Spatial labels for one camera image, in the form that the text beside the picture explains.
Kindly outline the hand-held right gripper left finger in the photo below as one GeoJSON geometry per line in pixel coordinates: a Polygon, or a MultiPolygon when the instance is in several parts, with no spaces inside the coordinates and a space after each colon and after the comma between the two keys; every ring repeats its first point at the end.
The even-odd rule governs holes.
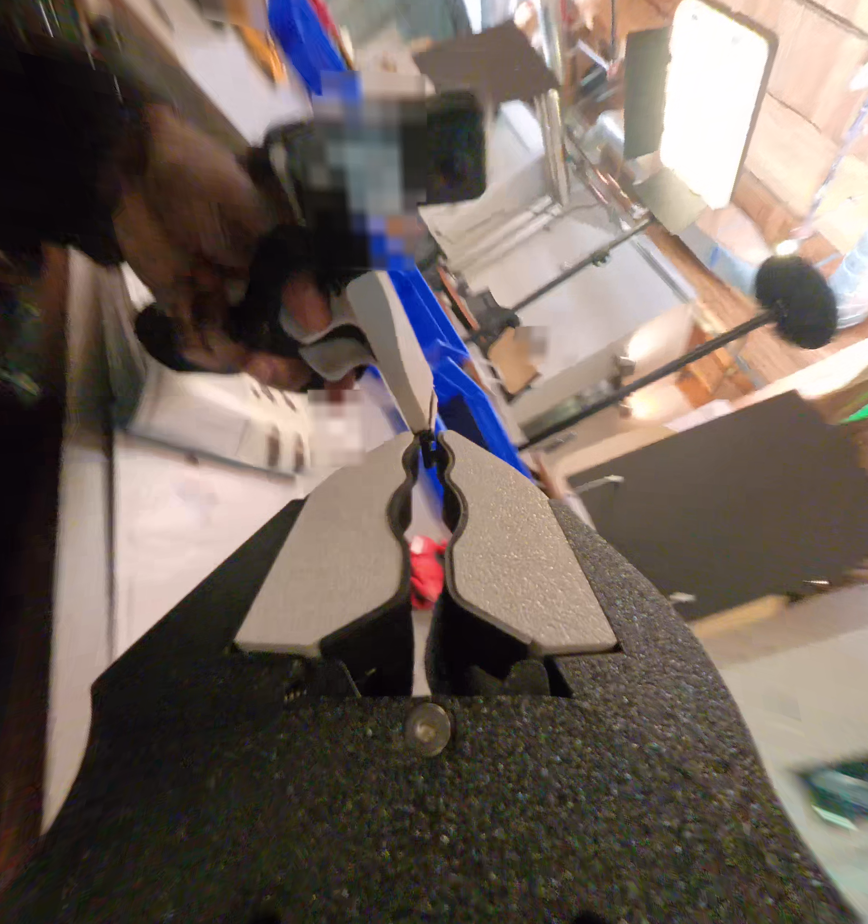
{"type": "Polygon", "coordinates": [[[395,600],[407,563],[391,503],[412,491],[417,449],[400,433],[310,493],[236,632],[239,649],[318,657],[323,642],[395,600]]]}

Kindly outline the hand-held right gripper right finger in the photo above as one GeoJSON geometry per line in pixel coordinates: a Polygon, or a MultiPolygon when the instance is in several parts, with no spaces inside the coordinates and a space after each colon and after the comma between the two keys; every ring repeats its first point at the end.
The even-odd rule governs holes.
{"type": "Polygon", "coordinates": [[[537,656],[614,651],[611,623],[544,492],[460,433],[441,432],[438,449],[451,597],[537,656]]]}

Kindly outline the red lego sports car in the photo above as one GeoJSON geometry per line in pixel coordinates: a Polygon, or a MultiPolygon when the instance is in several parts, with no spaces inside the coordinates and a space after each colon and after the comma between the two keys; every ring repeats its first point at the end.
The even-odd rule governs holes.
{"type": "Polygon", "coordinates": [[[419,535],[411,538],[408,549],[413,609],[430,612],[444,588],[447,542],[419,535]]]}

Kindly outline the person's left forearm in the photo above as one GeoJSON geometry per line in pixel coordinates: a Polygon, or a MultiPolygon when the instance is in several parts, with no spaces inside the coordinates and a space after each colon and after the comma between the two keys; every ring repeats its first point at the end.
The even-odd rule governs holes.
{"type": "Polygon", "coordinates": [[[226,331],[229,290],[247,279],[269,207],[229,150],[165,104],[141,108],[122,154],[114,229],[126,265],[173,322],[184,358],[243,371],[251,351],[226,331]]]}

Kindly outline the lego instruction booklet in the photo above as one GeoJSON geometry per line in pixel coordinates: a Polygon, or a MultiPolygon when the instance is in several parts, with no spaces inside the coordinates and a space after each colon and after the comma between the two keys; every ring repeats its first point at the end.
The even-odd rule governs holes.
{"type": "Polygon", "coordinates": [[[122,426],[157,444],[283,477],[313,464],[307,397],[245,373],[176,372],[152,360],[122,426]]]}

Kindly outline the person's left hand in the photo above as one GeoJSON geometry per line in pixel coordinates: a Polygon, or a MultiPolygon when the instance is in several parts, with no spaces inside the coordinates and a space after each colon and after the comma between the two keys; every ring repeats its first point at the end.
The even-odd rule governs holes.
{"type": "MultiPolygon", "coordinates": [[[[308,333],[321,332],[332,319],[325,294],[304,275],[286,285],[281,304],[308,333]]],[[[228,304],[219,288],[212,293],[191,288],[175,311],[178,351],[195,368],[244,373],[261,385],[292,392],[302,392],[315,378],[298,353],[287,358],[233,340],[227,331],[228,304]]]]}

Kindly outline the black tripod stand pole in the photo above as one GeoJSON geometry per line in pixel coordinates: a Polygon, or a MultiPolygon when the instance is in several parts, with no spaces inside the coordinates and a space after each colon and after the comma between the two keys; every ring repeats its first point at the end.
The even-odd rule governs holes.
{"type": "Polygon", "coordinates": [[[606,242],[602,247],[597,248],[591,251],[587,256],[581,258],[573,265],[564,268],[560,271],[555,277],[553,277],[549,282],[544,283],[538,289],[525,296],[522,300],[512,305],[509,310],[515,314],[521,312],[525,308],[529,307],[531,304],[535,303],[539,299],[543,298],[545,295],[550,294],[552,291],[562,286],[564,283],[568,282],[574,276],[579,274],[579,272],[584,271],[588,268],[597,268],[601,267],[610,260],[613,251],[616,248],[621,247],[628,241],[632,240],[635,237],[643,234],[657,223],[656,218],[652,214],[646,215],[641,221],[639,221],[635,226],[629,228],[620,235],[613,237],[610,241],[606,242]]]}

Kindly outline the black-topped wooden table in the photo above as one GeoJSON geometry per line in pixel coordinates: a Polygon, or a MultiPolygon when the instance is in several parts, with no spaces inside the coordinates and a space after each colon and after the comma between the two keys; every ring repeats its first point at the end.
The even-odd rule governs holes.
{"type": "Polygon", "coordinates": [[[868,560],[868,472],[796,392],[569,477],[596,531],[687,621],[809,593],[868,560]]]}

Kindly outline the black fuzzy ball on pole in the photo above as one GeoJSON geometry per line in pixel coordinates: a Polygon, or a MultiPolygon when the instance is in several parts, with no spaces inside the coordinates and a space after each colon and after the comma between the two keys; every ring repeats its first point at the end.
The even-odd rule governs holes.
{"type": "Polygon", "coordinates": [[[825,347],[836,335],[838,314],[835,294],[826,277],[799,256],[775,256],[766,260],[755,275],[754,296],[760,309],[749,320],[652,372],[609,391],[584,409],[536,432],[519,449],[528,451],[580,422],[620,405],[633,394],[746,338],[755,330],[772,327],[782,341],[806,350],[825,347]]]}

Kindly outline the white glowing light panel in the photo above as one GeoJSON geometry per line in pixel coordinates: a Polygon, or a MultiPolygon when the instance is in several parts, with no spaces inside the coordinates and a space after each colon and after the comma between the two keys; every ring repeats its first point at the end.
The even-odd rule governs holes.
{"type": "Polygon", "coordinates": [[[675,10],[659,160],[712,210],[735,191],[778,45],[772,30],[723,4],[675,10]]]}

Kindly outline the dark green wall sign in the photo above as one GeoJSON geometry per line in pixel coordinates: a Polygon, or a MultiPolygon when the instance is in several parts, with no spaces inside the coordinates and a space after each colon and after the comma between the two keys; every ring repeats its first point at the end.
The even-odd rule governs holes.
{"type": "Polygon", "coordinates": [[[868,823],[868,755],[815,764],[794,775],[822,821],[846,830],[868,823]]]}

